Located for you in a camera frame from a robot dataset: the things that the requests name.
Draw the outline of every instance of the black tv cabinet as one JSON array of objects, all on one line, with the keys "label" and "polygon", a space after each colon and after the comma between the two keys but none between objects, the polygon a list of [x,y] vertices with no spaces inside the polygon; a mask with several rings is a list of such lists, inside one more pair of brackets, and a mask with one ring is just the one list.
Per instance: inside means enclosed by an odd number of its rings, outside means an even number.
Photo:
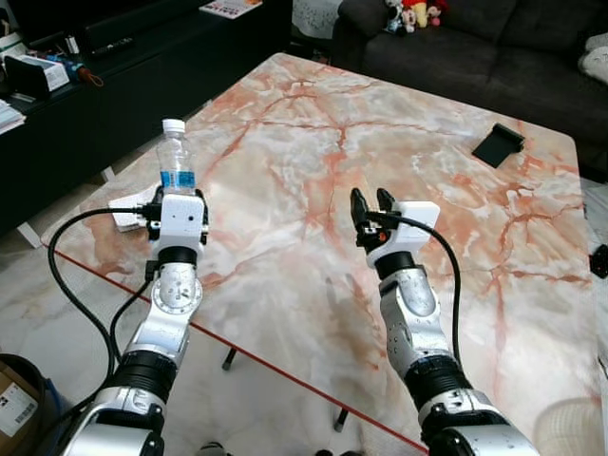
[{"label": "black tv cabinet", "polygon": [[264,0],[236,20],[194,10],[85,64],[105,85],[66,85],[46,101],[10,102],[27,117],[0,135],[0,236],[124,154],[187,117],[289,45],[292,0]]}]

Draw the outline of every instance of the plastic water bottle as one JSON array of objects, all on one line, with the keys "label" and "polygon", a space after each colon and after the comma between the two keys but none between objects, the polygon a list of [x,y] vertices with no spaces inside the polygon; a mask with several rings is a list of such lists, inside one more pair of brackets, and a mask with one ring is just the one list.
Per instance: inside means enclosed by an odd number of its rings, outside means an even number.
[{"label": "plastic water bottle", "polygon": [[164,119],[162,130],[164,137],[157,145],[156,153],[161,164],[161,184],[164,192],[194,195],[192,147],[184,136],[185,123],[176,119]]}]

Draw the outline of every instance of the table leg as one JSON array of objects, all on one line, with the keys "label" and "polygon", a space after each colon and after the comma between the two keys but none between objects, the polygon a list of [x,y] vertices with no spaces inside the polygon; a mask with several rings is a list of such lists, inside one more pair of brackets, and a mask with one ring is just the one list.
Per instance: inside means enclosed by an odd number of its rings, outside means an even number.
[{"label": "table leg", "polygon": [[229,371],[230,368],[232,367],[232,360],[235,359],[235,355],[237,354],[237,351],[235,349],[230,349],[230,351],[228,351],[228,356],[226,356],[226,359],[224,359],[223,364],[221,365],[221,368],[224,369],[225,371]]},{"label": "table leg", "polygon": [[40,237],[36,234],[33,228],[29,226],[29,223],[25,222],[20,224],[17,227],[17,231],[21,233],[21,236],[23,236],[34,249],[37,249],[42,245]]},{"label": "table leg", "polygon": [[335,423],[333,423],[333,430],[335,430],[336,432],[342,432],[347,416],[349,416],[349,411],[345,408],[342,408],[340,410],[340,415],[338,416],[338,419],[335,420]]},{"label": "table leg", "polygon": [[104,182],[114,181],[114,178],[116,178],[116,175],[114,174],[114,170],[111,166],[108,166],[102,171],[102,179]]},{"label": "table leg", "polygon": [[224,451],[222,445],[212,442],[203,446],[196,456],[232,456],[230,453]]}]

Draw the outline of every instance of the cardboard box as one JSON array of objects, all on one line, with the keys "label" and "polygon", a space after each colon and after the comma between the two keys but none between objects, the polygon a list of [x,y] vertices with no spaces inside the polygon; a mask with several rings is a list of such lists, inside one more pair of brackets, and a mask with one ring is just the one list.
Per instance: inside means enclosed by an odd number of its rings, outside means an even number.
[{"label": "cardboard box", "polygon": [[10,455],[28,433],[40,395],[0,361],[0,456]]}]

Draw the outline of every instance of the gray sofa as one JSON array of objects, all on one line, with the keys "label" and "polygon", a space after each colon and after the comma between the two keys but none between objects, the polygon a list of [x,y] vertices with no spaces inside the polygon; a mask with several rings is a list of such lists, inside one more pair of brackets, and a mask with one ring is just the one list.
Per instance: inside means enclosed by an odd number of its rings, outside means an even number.
[{"label": "gray sofa", "polygon": [[384,0],[344,0],[332,64],[572,136],[580,173],[608,175],[608,86],[582,75],[588,36],[608,31],[608,0],[448,0],[440,27],[383,31]]}]

